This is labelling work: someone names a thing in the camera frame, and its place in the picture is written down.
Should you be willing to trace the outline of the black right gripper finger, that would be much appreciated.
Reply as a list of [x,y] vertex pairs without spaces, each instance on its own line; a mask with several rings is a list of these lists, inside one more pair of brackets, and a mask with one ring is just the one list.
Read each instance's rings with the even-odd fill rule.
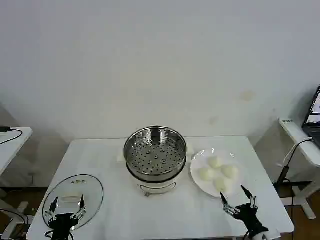
[[241,188],[245,193],[245,195],[247,196],[247,198],[249,199],[250,207],[253,209],[257,209],[258,208],[257,197],[253,196],[252,193],[248,189],[246,189],[243,185],[241,185]]
[[234,215],[238,215],[240,213],[240,210],[231,206],[227,199],[225,198],[225,196],[223,195],[222,192],[220,192],[220,197],[222,200],[222,204],[223,204],[223,210],[230,216],[234,216]]

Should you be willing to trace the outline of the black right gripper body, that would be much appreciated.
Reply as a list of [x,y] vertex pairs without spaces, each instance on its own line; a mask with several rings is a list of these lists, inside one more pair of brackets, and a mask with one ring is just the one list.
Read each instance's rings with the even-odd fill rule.
[[269,229],[262,225],[257,218],[258,209],[251,207],[250,203],[238,205],[235,207],[239,212],[235,213],[233,217],[244,223],[249,233],[263,233],[268,232]]

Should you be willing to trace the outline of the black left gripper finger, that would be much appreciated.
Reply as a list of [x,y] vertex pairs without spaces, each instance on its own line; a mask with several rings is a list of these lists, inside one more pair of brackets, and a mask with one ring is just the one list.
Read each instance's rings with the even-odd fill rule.
[[79,209],[76,213],[74,213],[71,216],[71,219],[76,219],[76,220],[80,220],[83,218],[83,216],[86,214],[86,206],[85,206],[85,200],[84,200],[84,195],[81,195],[81,199],[79,202]]
[[59,200],[59,198],[56,197],[54,199],[54,201],[50,204],[49,210],[45,210],[44,211],[44,216],[46,217],[48,222],[52,222],[52,221],[55,221],[57,219],[56,215],[55,215],[55,211],[56,211],[56,208],[57,208],[57,205],[58,205],[58,200]]

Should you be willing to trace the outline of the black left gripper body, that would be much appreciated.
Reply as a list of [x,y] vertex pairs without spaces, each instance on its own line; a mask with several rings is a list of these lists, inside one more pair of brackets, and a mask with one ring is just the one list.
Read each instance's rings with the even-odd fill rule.
[[56,215],[56,220],[48,222],[48,238],[51,240],[74,240],[71,229],[77,225],[77,219],[71,219],[73,213],[63,213]]

